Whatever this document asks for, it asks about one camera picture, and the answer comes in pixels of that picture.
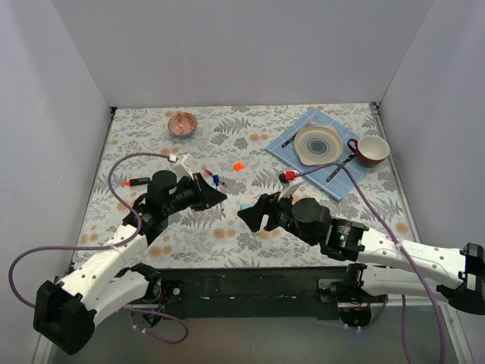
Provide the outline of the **pink pen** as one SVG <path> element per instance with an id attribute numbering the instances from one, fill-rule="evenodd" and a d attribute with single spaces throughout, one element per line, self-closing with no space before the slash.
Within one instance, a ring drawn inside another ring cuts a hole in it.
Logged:
<path id="1" fill-rule="evenodd" d="M 214 185 L 216 187 L 222 186 L 222 187 L 227 187 L 227 184 L 219 178 L 218 174 L 214 174 L 211 171 L 209 171 L 207 168 L 203 168 L 203 171 L 212 178 Z"/>

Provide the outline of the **orange highlighter cap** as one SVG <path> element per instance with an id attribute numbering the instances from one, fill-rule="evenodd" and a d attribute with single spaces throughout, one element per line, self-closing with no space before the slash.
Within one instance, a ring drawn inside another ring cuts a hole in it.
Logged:
<path id="1" fill-rule="evenodd" d="M 233 167 L 236 171 L 240 171 L 244 168 L 244 165 L 242 162 L 237 162 Z"/>

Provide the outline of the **black orange highlighter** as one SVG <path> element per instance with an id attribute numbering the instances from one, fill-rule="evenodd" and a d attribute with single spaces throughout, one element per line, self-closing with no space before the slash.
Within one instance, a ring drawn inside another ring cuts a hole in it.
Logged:
<path id="1" fill-rule="evenodd" d="M 146 185 L 150 182 L 149 177 L 131 178 L 123 182 L 124 187 L 136 187 Z"/>

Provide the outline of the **white blue marker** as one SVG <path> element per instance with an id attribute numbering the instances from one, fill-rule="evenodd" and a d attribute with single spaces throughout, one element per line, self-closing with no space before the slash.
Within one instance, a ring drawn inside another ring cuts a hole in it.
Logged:
<path id="1" fill-rule="evenodd" d="M 216 187 L 216 186 L 215 186 L 215 189 L 216 189 L 216 190 L 219 190 L 219 189 L 220 189 L 220 185 L 219 185 L 218 187 Z M 220 210 L 223 212 L 223 211 L 224 211 L 224 203 L 223 203 L 223 202 L 221 202 L 221 203 L 219 204 L 219 207 L 220 207 Z"/>

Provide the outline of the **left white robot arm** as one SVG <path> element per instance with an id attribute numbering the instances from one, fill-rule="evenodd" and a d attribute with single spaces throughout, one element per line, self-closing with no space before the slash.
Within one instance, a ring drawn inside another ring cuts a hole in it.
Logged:
<path id="1" fill-rule="evenodd" d="M 112 238 L 80 267 L 58 282 L 37 290 L 33 327 L 65 353 L 79 352 L 97 325 L 133 301 L 161 303 L 160 272 L 131 259 L 147 249 L 168 226 L 169 216 L 192 209 L 204 211 L 226 194 L 201 174 L 178 178 L 172 171 L 156 172 Z"/>

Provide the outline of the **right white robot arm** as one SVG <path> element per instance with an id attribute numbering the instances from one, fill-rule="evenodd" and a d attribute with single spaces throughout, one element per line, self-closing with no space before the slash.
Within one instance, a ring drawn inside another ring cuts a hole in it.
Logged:
<path id="1" fill-rule="evenodd" d="M 402 240 L 355 221 L 333 218 L 313 198 L 263 194 L 257 203 L 237 213 L 252 232 L 282 228 L 334 260 L 349 261 L 351 277 L 343 282 L 351 301 L 368 296 L 433 295 L 451 307 L 484 314 L 484 249 L 440 248 Z"/>

